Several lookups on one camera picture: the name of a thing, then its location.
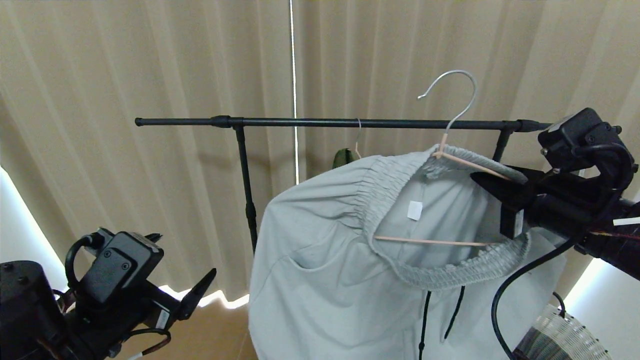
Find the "black drawstring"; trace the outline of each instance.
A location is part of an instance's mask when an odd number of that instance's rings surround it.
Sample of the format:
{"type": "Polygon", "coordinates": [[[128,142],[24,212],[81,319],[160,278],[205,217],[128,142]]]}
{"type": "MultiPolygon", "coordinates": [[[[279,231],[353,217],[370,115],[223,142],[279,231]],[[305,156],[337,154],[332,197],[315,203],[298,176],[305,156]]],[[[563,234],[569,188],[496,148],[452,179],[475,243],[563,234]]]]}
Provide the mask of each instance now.
{"type": "Polygon", "coordinates": [[[422,315],[422,335],[420,336],[420,345],[418,345],[418,360],[422,360],[422,351],[424,350],[424,332],[427,329],[427,309],[429,309],[429,299],[431,292],[427,291],[427,300],[424,301],[424,314],[422,315]]]}
{"type": "Polygon", "coordinates": [[[465,296],[465,287],[464,286],[462,286],[460,288],[460,296],[458,297],[458,303],[456,304],[456,309],[453,311],[453,316],[451,316],[451,321],[449,322],[449,327],[447,328],[447,331],[445,331],[445,333],[444,333],[445,340],[449,336],[449,332],[451,331],[451,328],[453,327],[453,321],[456,320],[456,316],[458,315],[458,311],[460,310],[460,304],[462,304],[462,297],[463,296],[465,296]]]}

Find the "clothing rack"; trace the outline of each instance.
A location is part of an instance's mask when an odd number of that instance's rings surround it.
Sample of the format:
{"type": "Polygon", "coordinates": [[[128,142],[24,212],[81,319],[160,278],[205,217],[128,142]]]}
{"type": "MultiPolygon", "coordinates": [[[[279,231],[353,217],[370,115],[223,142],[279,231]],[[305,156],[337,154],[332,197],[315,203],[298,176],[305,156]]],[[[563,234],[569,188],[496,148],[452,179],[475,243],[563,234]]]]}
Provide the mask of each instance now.
{"type": "MultiPolygon", "coordinates": [[[[244,184],[244,196],[246,197],[246,219],[251,233],[251,244],[255,252],[258,242],[258,226],[256,223],[256,211],[251,192],[251,180],[249,178],[249,162],[246,156],[246,144],[244,139],[245,126],[280,126],[280,127],[368,127],[378,129],[445,129],[448,120],[383,120],[383,119],[287,119],[287,118],[246,118],[219,115],[208,119],[143,119],[136,118],[137,126],[149,125],[207,125],[224,128],[232,128],[236,131],[238,150],[240,152],[240,166],[244,184]]],[[[532,120],[513,121],[474,121],[457,120],[451,129],[467,130],[499,130],[500,135],[493,153],[493,160],[500,161],[504,148],[509,142],[512,133],[529,133],[544,130],[551,124],[532,120]]]]}

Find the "beige curtain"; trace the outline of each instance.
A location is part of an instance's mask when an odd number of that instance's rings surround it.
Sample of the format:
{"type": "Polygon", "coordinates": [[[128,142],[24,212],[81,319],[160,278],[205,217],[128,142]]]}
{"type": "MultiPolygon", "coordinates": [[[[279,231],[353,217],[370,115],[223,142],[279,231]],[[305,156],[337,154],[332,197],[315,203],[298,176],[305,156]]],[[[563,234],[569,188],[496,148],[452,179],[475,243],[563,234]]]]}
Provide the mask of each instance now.
{"type": "MultiPolygon", "coordinates": [[[[300,117],[451,119],[479,83],[463,119],[555,122],[587,106],[623,127],[640,157],[640,3],[637,1],[297,1],[293,2],[300,117]]],[[[301,178],[353,148],[357,129],[300,129],[301,178]]],[[[441,131],[366,129],[362,156],[430,147],[441,131]]],[[[498,133],[455,130],[449,142],[491,156],[498,133]]],[[[514,134],[503,162],[544,168],[532,133],[514,134]]],[[[636,177],[628,197],[640,186],[636,177]]],[[[569,255],[566,295],[589,258],[569,255]]]]}
{"type": "MultiPolygon", "coordinates": [[[[160,232],[156,284],[215,266],[214,288],[246,294],[233,130],[133,120],[291,117],[288,1],[2,1],[0,31],[2,165],[58,255],[98,226],[160,232]]],[[[246,137],[260,220],[295,184],[293,129],[246,137]]]]}

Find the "brown floor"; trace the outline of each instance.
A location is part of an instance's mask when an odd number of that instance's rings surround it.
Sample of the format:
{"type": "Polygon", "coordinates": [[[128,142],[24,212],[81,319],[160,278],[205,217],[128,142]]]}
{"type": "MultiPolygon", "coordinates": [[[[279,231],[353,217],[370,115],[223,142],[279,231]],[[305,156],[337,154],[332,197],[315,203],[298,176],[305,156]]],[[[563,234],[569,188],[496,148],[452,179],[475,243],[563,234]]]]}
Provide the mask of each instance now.
{"type": "MultiPolygon", "coordinates": [[[[228,310],[216,301],[196,309],[189,320],[176,322],[170,329],[171,342],[142,359],[254,360],[258,357],[247,326],[247,306],[228,310]]],[[[126,360],[161,339],[156,334],[135,336],[122,345],[116,359],[126,360]]]]}

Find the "light under curtain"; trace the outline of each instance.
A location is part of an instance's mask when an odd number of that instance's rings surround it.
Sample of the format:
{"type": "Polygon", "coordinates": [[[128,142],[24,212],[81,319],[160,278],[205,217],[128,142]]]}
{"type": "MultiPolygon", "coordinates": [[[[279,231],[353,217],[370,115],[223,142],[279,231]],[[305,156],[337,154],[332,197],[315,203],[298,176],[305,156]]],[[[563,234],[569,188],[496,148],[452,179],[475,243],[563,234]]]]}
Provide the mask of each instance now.
{"type": "MultiPolygon", "coordinates": [[[[58,256],[98,226],[163,233],[152,282],[181,291],[217,267],[210,292],[245,295],[234,132],[133,120],[291,117],[289,3],[3,1],[0,31],[2,165],[58,256]]],[[[260,220],[295,184],[293,134],[246,135],[260,220]]]]}
{"type": "MultiPolygon", "coordinates": [[[[462,120],[555,122],[585,107],[623,128],[640,156],[640,22],[637,1],[293,1],[299,117],[451,119],[471,86],[441,73],[465,69],[479,84],[462,120]]],[[[358,129],[301,128],[301,181],[331,168],[358,129]]],[[[363,129],[362,156],[423,151],[441,131],[363,129]]],[[[496,131],[453,130],[448,143],[491,157],[496,131]]],[[[502,162],[548,165],[536,135],[511,136],[502,162]]],[[[640,177],[627,190],[633,198],[640,177]]],[[[574,251],[557,292],[590,261],[574,251]]]]}

